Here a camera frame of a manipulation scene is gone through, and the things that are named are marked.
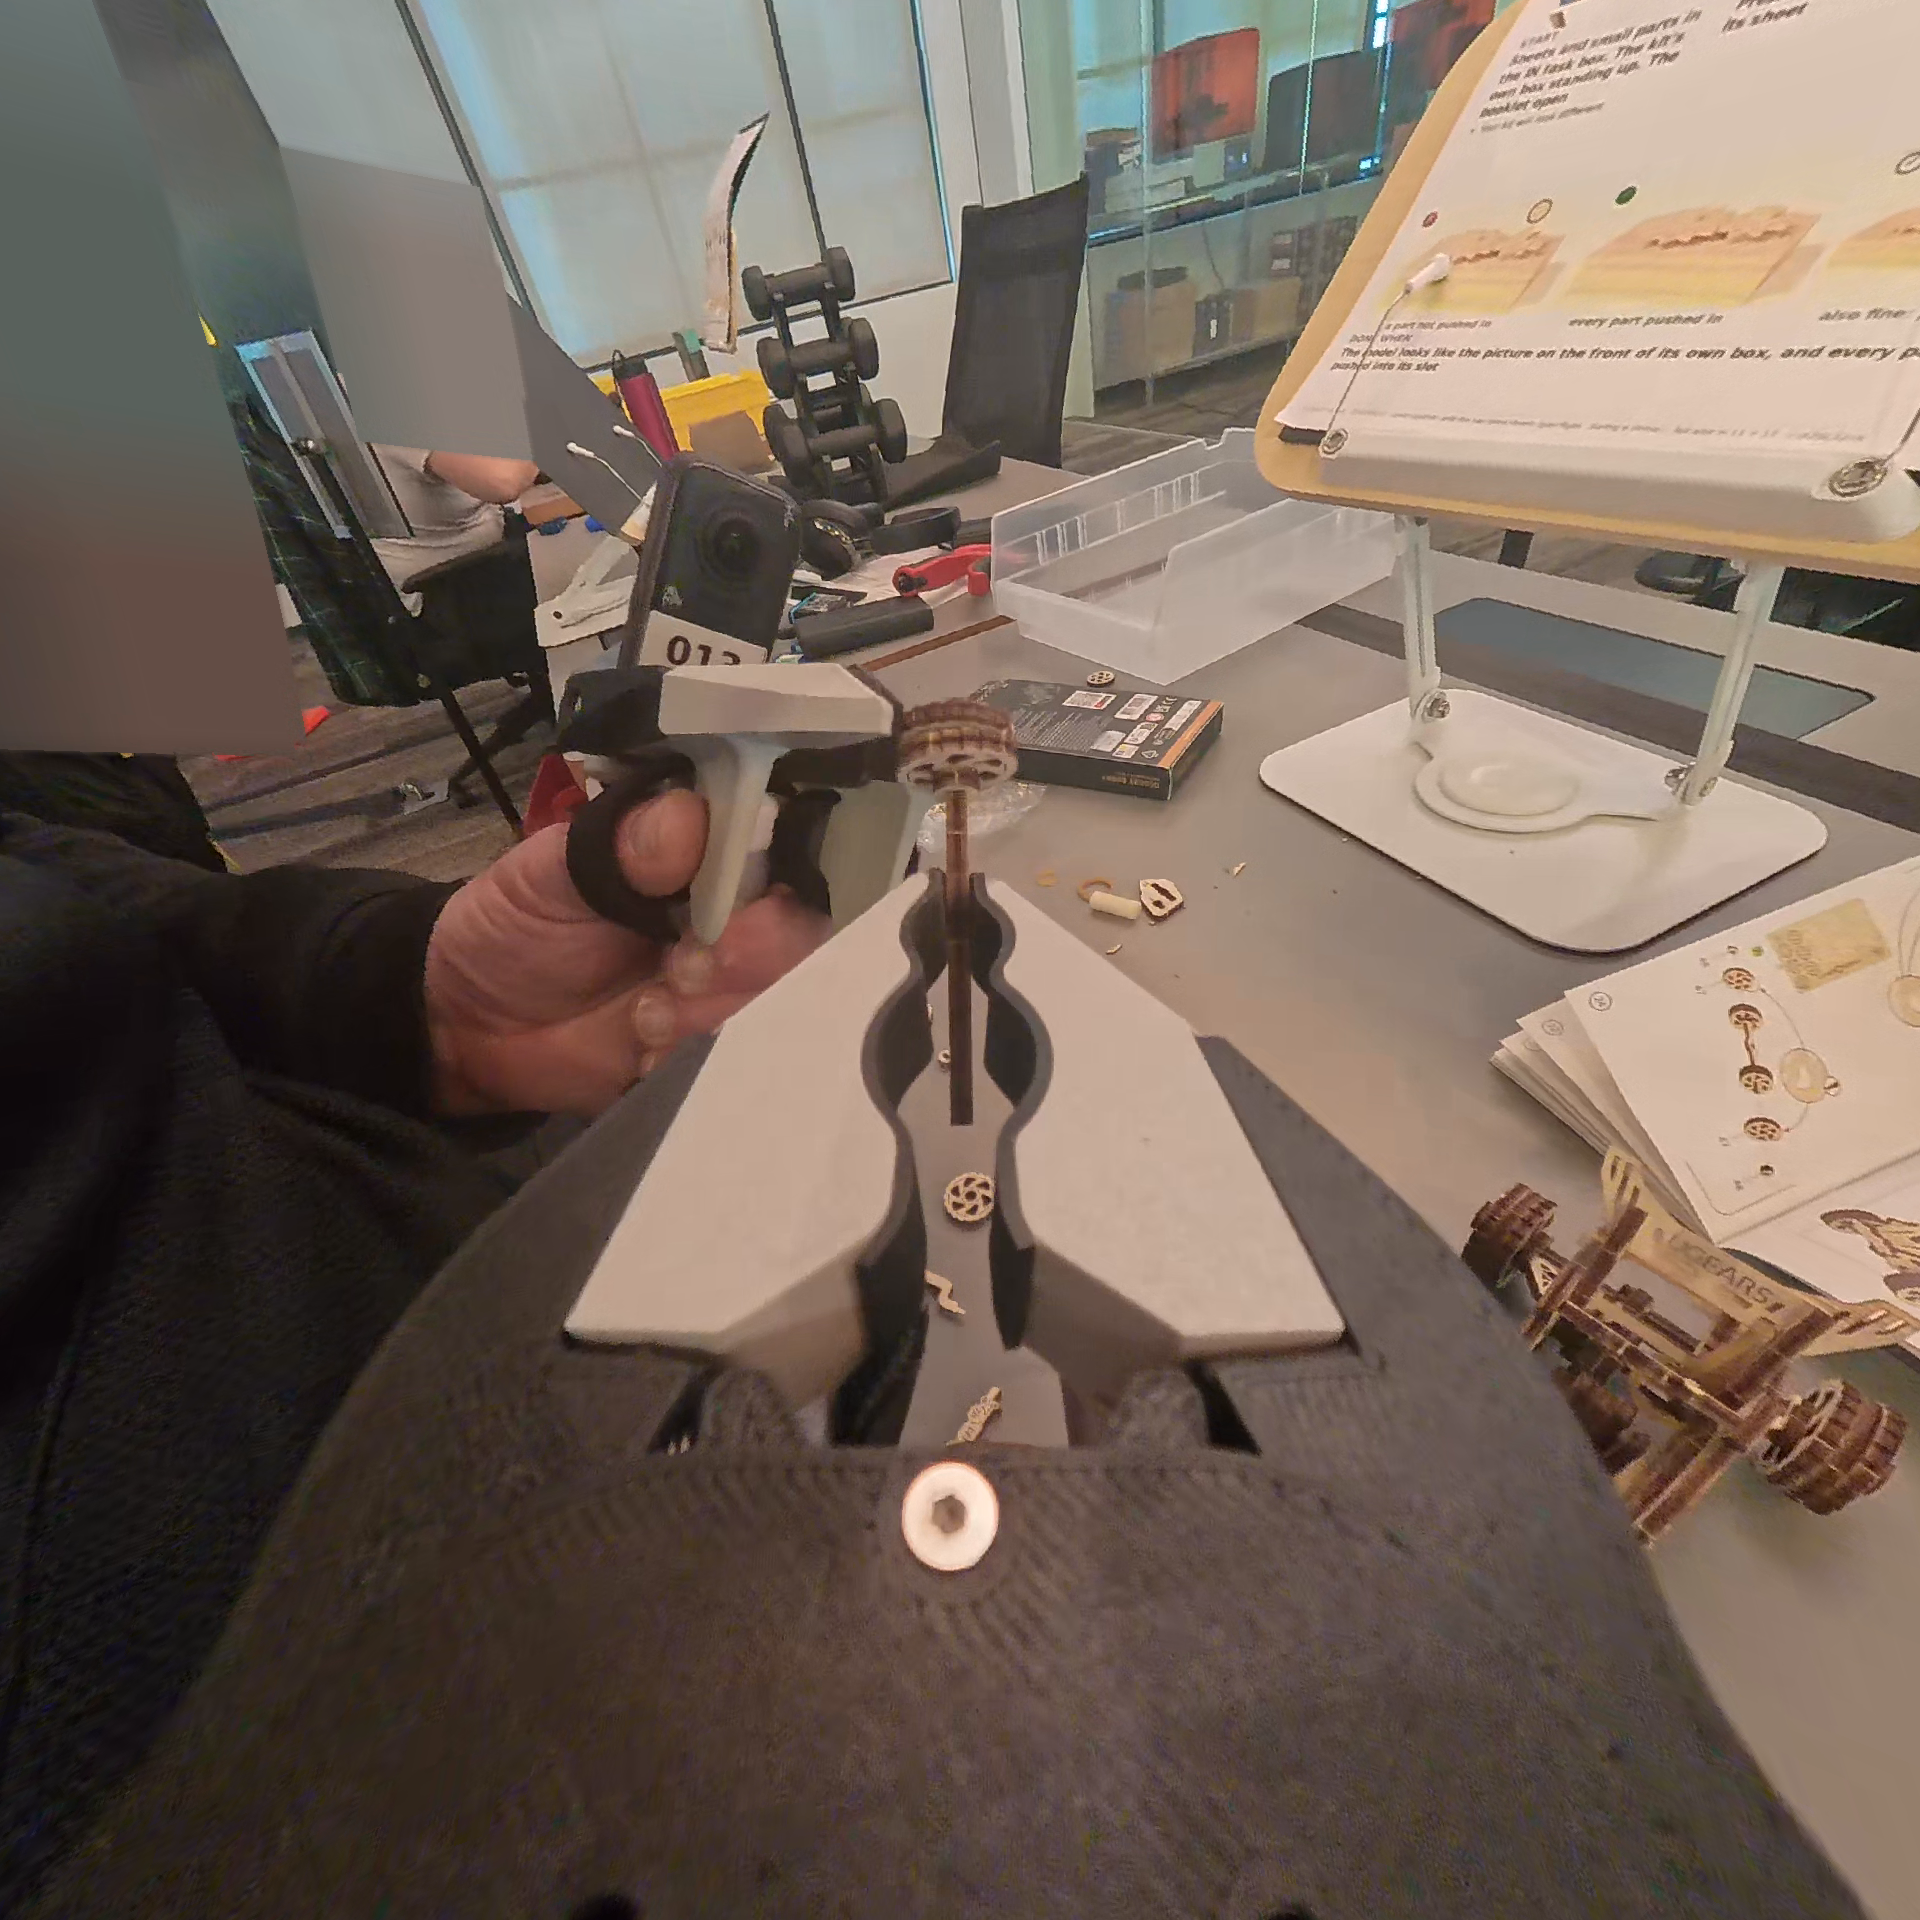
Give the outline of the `wooden model buggy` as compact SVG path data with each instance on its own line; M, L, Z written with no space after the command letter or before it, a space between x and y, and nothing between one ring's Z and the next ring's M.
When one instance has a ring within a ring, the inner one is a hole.
M1461 1249L1488 1289L1527 1298L1523 1337L1656 1544L1736 1464L1828 1517L1881 1491L1909 1421L1813 1361L1873 1353L1915 1332L1892 1304L1838 1304L1763 1275L1685 1225L1643 1167L1608 1149L1599 1224L1551 1241L1553 1201L1518 1184L1486 1203Z

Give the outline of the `white paper tag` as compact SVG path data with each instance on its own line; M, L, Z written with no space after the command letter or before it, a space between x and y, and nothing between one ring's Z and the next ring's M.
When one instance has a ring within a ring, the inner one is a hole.
M735 201L757 155L769 115L757 115L731 136L711 177L703 204L703 314L700 341L705 353L733 353L737 335Z

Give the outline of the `red water bottle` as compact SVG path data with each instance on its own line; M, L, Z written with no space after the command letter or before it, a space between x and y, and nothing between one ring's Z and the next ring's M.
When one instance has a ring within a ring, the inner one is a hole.
M631 423L631 431L662 465L677 458L681 452L681 444L646 359L613 353L607 359L607 379L613 395Z

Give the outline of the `black model kit box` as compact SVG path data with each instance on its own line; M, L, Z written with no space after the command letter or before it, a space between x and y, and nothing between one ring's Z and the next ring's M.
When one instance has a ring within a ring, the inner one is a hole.
M1014 729L1014 777L1084 793L1169 802L1212 755L1225 722L1214 700L1153 688L1086 688L1037 680L996 680L974 691L979 704Z

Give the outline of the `black panel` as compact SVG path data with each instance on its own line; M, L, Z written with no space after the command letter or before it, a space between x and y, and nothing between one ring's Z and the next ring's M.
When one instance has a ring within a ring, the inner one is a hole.
M627 522L662 465L518 303L510 299L526 435L543 475L605 527Z

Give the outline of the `rack of black dumbbells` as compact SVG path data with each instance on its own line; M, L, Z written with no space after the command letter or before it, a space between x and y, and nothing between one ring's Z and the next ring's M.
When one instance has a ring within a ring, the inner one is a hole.
M856 276L847 251L831 248L793 273L743 267L740 297L758 338L758 377L773 395L760 435L775 466L800 498L835 498L885 509L888 472L905 461L905 416L896 401L875 399L880 348L872 324L847 314Z

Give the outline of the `clear plastic bin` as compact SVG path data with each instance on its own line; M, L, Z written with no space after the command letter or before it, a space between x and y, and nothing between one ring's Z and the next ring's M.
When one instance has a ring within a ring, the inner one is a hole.
M1384 580L1388 514L1287 497L1253 428L1191 440L991 516L991 592L1019 631L1167 687Z

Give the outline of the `printed instruction sheet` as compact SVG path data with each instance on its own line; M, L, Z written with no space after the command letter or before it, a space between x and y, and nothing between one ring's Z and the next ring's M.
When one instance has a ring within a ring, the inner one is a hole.
M1523 4L1278 409L1344 489L1915 533L1912 2Z

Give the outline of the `silver metal frame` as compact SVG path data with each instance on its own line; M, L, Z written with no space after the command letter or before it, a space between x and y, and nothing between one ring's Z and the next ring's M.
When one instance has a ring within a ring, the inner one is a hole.
M393 505L377 461L357 436L345 392L303 327L239 344L237 356L278 440L319 503L336 537L375 537Z

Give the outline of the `person's left hand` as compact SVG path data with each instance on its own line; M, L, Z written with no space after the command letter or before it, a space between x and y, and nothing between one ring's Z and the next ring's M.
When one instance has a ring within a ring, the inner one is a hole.
M438 1116L595 1117L831 935L825 917L775 888L740 905L713 945L651 943L577 895L569 834L539 831L438 913L423 960Z

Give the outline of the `long brown wooden stick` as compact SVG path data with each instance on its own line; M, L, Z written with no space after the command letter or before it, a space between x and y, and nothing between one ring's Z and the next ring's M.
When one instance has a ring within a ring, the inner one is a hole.
M859 656L852 656L851 661L838 661L838 664L856 667L862 673L878 675L878 673L885 673L887 667L900 665L905 661L911 661L911 659L919 659L919 656L926 656L926 655L933 655L933 652L942 652L943 647L951 647L956 643L972 640L975 636L991 633L993 628L1007 628L1007 626L1014 626L1011 615L990 615L990 617L981 617L975 623L968 623L966 626L934 631L934 633L929 633L921 640L911 640L908 644L888 647L885 652L863 652Z

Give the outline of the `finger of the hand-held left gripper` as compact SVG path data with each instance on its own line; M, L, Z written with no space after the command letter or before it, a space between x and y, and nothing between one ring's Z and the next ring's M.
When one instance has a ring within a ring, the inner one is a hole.
M775 761L775 889L829 924L852 924L897 888L929 800L897 780L896 761L892 740Z
M661 736L769 736L783 744L847 746L892 739L897 703L840 664L679 665L661 676Z

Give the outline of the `wooden wheel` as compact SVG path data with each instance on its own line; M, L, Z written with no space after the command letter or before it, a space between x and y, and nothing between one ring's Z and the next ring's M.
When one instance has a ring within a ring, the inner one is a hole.
M896 773L943 812L943 977L949 1117L974 1123L974 859L975 799L1013 780L1014 729L1005 713L975 703L936 703L905 713Z

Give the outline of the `yellow bin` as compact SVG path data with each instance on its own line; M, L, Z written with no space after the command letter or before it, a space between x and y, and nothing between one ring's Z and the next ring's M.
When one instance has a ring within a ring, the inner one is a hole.
M591 373L591 385L615 402L623 423L631 425L609 392L607 370ZM692 451L695 431L731 416L744 416L753 431L760 431L760 416L775 401L763 377L751 370L687 379L679 386L661 389L661 395L677 431L679 451Z

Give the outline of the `assembly instruction booklet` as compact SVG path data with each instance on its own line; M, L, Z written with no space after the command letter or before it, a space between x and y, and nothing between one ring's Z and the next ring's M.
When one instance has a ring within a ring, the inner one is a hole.
M1494 1068L1720 1250L1915 1314L1915 858L1569 989Z

